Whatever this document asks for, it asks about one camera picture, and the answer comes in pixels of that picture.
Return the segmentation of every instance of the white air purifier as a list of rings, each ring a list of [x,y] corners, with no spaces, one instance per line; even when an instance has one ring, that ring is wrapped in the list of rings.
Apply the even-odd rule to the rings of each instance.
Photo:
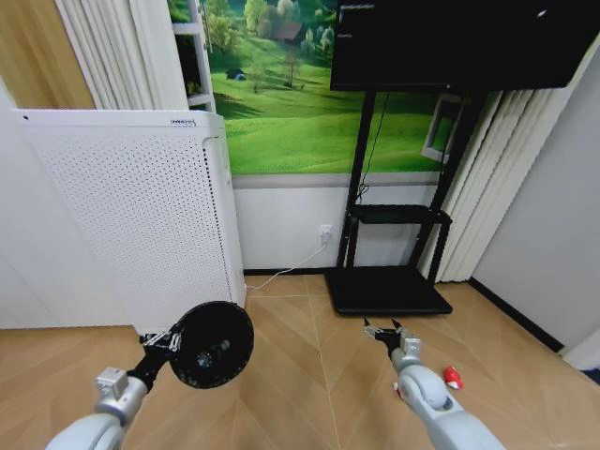
[[[222,117],[15,114],[139,334],[170,328],[200,303],[244,305]]]

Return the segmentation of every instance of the black round pad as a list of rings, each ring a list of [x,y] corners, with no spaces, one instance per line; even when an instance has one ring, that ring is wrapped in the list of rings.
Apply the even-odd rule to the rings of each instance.
[[[172,327],[181,336],[170,362],[175,375],[197,389],[221,386],[246,366],[254,347],[248,314],[235,303],[208,302]]]

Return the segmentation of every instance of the power outlet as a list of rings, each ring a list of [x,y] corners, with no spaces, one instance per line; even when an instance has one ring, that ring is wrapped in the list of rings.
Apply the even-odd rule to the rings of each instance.
[[[334,226],[330,223],[323,224],[319,228],[319,236],[321,237],[321,243],[323,245],[329,244],[329,241],[331,240],[331,232],[333,231],[333,229]]]

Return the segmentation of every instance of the white wall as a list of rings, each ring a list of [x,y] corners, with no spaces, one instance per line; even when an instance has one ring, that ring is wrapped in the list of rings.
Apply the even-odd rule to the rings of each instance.
[[[434,190],[434,186],[372,187],[364,202],[428,203]],[[331,244],[302,266],[334,266],[347,192],[345,187],[236,189],[235,207],[245,268],[284,268],[302,261],[321,246],[321,224],[334,225]],[[362,225],[356,264],[406,261],[416,230],[407,225]]]
[[[565,344],[600,327],[600,54],[474,277]]]
[[[0,81],[0,326],[130,323]]]

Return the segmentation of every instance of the wooden floor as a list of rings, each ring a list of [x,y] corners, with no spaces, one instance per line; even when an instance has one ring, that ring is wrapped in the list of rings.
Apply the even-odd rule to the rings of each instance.
[[[439,291],[453,314],[401,321],[423,339],[429,367],[459,370],[465,389],[455,395],[467,410],[509,449],[600,448],[598,386],[469,285]],[[250,291],[247,309],[256,340],[242,375],[196,391],[165,367],[127,450],[432,448],[392,391],[383,346],[361,320],[333,313],[322,277],[280,277]],[[0,448],[44,448],[91,412],[104,367],[131,368],[141,355],[130,328],[0,332]]]

